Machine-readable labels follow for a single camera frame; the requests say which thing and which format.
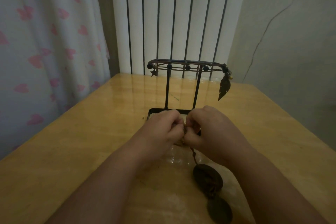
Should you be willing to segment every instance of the black metal frame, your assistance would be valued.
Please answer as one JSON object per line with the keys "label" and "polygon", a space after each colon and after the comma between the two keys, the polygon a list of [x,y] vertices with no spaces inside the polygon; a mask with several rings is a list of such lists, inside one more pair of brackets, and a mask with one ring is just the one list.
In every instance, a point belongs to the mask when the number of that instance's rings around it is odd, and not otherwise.
{"label": "black metal frame", "polygon": [[[183,65],[183,67],[173,67],[172,64],[179,64]],[[190,65],[197,65],[197,68],[191,68]],[[191,61],[191,60],[167,60],[167,59],[155,59],[151,60],[147,64],[148,69],[154,69],[156,73],[153,73],[153,75],[157,76],[158,70],[166,70],[167,71],[167,84],[166,84],[166,101],[165,101],[165,107],[164,108],[151,108],[148,111],[147,120],[149,119],[150,115],[153,113],[159,113],[165,110],[171,110],[168,108],[168,97],[169,97],[169,81],[170,81],[170,72],[173,71],[191,71],[191,72],[197,72],[197,83],[196,83],[196,90],[195,90],[195,96],[194,96],[194,103],[192,105],[192,109],[196,106],[197,101],[197,95],[198,95],[198,89],[200,86],[201,76],[203,72],[214,72],[214,71],[222,71],[225,75],[224,77],[229,77],[231,75],[231,71],[227,68],[226,64],[219,64],[216,62],[207,62],[207,61]],[[180,114],[188,114],[191,110],[187,109],[177,109]]]}

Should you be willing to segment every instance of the curtain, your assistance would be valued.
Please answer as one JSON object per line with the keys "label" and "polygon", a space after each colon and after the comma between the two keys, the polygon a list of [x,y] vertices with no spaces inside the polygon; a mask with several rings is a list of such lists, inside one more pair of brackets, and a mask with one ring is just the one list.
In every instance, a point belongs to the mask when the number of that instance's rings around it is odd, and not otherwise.
{"label": "curtain", "polygon": [[110,78],[98,0],[0,0],[0,159]]}

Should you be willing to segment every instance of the glossy table surface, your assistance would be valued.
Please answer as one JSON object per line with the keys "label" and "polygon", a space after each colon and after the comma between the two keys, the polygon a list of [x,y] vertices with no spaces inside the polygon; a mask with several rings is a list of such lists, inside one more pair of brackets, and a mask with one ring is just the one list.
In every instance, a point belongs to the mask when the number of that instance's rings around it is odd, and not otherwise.
{"label": "glossy table surface", "polygon": [[[169,107],[191,109],[195,80],[171,78]],[[0,162],[0,222],[43,223],[119,146],[164,107],[166,78],[117,74]],[[201,81],[196,107],[226,114],[331,223],[336,222],[336,153],[251,85]],[[253,217],[233,176],[201,154],[224,180],[233,223]],[[134,181],[124,223],[212,223],[192,178],[189,148],[173,146]]]}

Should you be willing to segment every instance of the hand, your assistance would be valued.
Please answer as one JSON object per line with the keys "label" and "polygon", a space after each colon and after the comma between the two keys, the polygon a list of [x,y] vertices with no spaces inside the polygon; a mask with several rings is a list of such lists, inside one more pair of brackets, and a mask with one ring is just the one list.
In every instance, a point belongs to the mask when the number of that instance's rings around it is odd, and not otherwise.
{"label": "hand", "polygon": [[145,163],[160,158],[184,136],[184,121],[177,110],[153,115],[128,141]]}
{"label": "hand", "polygon": [[239,129],[214,107],[191,110],[186,125],[185,143],[220,165],[228,167],[234,158],[252,149]]}

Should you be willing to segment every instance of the right hand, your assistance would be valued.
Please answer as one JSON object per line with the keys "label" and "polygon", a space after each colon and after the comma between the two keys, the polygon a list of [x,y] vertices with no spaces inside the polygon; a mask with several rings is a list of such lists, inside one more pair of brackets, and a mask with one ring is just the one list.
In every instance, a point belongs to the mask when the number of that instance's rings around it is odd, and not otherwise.
{"label": "right hand", "polygon": [[186,125],[185,143],[220,165],[228,167],[231,161],[252,149],[231,120],[214,107],[191,110]]}

